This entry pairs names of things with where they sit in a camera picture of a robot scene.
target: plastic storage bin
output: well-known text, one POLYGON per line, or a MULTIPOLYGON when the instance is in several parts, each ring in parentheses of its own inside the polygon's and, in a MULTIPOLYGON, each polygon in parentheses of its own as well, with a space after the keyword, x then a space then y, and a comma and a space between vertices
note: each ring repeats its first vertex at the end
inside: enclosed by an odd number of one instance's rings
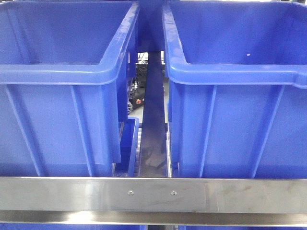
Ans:
POLYGON ((307 8, 164 6, 169 120, 182 177, 307 178, 307 8))
POLYGON ((121 162, 115 166, 114 176, 133 177, 138 147, 139 119, 129 117, 125 122, 120 140, 121 162))
POLYGON ((1 230, 147 230, 144 225, 84 225, 84 224, 6 224, 1 230))
POLYGON ((0 4, 1 176, 111 175, 137 14, 128 1, 0 4))

